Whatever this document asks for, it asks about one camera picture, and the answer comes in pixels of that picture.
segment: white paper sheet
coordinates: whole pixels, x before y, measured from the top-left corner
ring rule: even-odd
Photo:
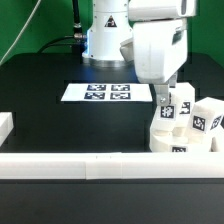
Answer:
[[[69,84],[61,101],[151,102],[148,84]]]

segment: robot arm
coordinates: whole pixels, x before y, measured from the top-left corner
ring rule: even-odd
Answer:
[[[187,19],[195,15],[195,0],[132,0],[129,19],[138,21],[133,38],[121,43],[121,53],[134,60],[140,83],[155,86],[157,105],[167,106],[169,86],[187,59]]]

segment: green background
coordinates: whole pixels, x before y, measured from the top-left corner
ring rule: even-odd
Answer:
[[[0,0],[0,58],[18,35],[37,0]],[[80,0],[86,31],[92,23],[92,1]],[[206,53],[224,67],[224,0],[198,1],[198,15],[189,19],[189,51]],[[72,0],[42,0],[14,54],[36,52],[52,39],[73,34]]]

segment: black table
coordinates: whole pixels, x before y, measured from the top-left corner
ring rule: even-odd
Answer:
[[[179,81],[223,99],[224,69],[189,55]],[[65,104],[68,83],[136,83],[132,66],[83,66],[71,54],[21,54],[0,68],[0,111],[15,128],[2,153],[145,152],[153,103]],[[1,180],[0,223],[223,223],[223,179]]]

